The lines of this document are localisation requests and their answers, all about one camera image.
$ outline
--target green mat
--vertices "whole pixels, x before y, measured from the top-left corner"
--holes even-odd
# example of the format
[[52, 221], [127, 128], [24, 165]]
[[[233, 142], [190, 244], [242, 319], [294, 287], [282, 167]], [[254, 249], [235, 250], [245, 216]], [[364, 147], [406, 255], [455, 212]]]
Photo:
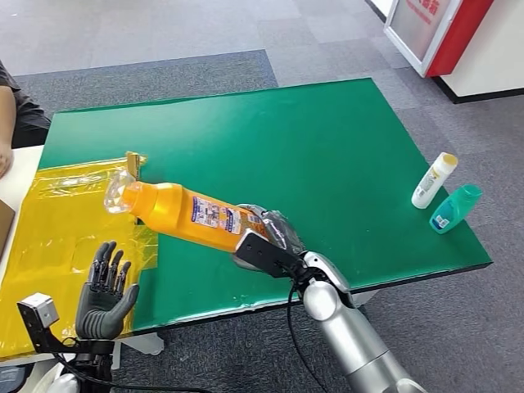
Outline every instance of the green mat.
[[[40, 168], [149, 157], [146, 182], [180, 183], [288, 217], [304, 243], [356, 291], [490, 262], [465, 223], [438, 235], [410, 198], [427, 164], [371, 79], [115, 106], [54, 115]], [[142, 273], [134, 328], [287, 298], [287, 279], [237, 268], [230, 255], [160, 236]]]

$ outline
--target yellow plastic sheet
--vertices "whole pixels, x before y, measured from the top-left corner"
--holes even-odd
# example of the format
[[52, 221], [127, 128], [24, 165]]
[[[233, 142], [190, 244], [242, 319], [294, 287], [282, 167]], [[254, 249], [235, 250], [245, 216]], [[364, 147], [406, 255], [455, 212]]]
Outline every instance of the yellow plastic sheet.
[[[60, 320], [51, 327], [62, 340], [75, 337], [82, 284], [101, 242], [115, 240], [131, 266], [127, 283], [156, 264], [158, 239], [130, 215], [110, 215], [103, 205], [109, 179], [125, 159], [90, 162], [36, 173], [20, 216], [0, 287], [0, 358], [27, 355], [32, 345], [17, 302], [35, 292], [51, 296]], [[129, 332], [132, 315], [124, 323]]]

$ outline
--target black cable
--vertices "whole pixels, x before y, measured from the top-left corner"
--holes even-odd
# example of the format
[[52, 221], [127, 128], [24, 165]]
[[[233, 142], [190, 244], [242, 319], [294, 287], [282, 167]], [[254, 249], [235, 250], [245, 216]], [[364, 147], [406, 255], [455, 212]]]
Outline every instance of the black cable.
[[297, 353], [298, 353], [298, 356], [301, 358], [302, 363], [304, 363], [304, 366], [306, 366], [306, 368], [311, 374], [311, 376], [313, 377], [325, 393], [328, 393], [325, 386], [320, 382], [320, 380], [318, 379], [318, 377], [315, 375], [315, 373], [313, 373], [313, 370], [309, 366], [308, 362], [306, 361], [304, 354], [302, 353], [301, 348], [298, 346], [298, 343], [297, 343], [297, 337], [294, 335], [294, 331], [293, 330], [293, 324], [291, 323], [291, 301], [293, 300], [293, 294], [294, 291], [295, 288], [294, 285], [291, 288], [291, 291], [289, 291], [289, 296], [288, 297], [288, 326], [289, 327], [289, 333], [291, 333], [291, 339], [293, 340], [294, 348], [297, 350]]
[[211, 391], [208, 391], [206, 389], [200, 389], [199, 387], [171, 387], [171, 386], [140, 386], [140, 385], [121, 385], [119, 383], [113, 383], [109, 381], [104, 381], [103, 379], [98, 379], [94, 377], [90, 377], [85, 373], [77, 370], [76, 368], [67, 363], [64, 358], [58, 355], [56, 352], [53, 352], [54, 356], [59, 363], [62, 364], [66, 370], [72, 373], [75, 377], [82, 379], [84, 381], [89, 381], [91, 383], [96, 383], [97, 385], [104, 385], [110, 387], [117, 387], [119, 389], [134, 389], [136, 391], [186, 391], [186, 392], [194, 392], [194, 393], [212, 393]]

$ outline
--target white bottle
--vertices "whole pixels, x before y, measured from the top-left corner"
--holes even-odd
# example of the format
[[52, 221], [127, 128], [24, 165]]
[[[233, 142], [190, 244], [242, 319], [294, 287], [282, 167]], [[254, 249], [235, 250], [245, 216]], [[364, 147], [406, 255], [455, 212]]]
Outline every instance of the white bottle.
[[457, 168], [458, 163], [457, 157], [442, 152], [415, 189], [413, 196], [411, 197], [411, 203], [418, 209], [426, 209], [433, 200], [444, 180]]

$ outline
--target person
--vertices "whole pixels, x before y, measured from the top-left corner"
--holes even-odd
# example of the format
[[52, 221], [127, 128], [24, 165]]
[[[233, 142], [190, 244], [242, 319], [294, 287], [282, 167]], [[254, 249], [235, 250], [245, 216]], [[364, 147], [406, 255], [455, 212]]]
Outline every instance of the person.
[[51, 121], [20, 90], [0, 61], [0, 178], [11, 168], [12, 149], [42, 145]]

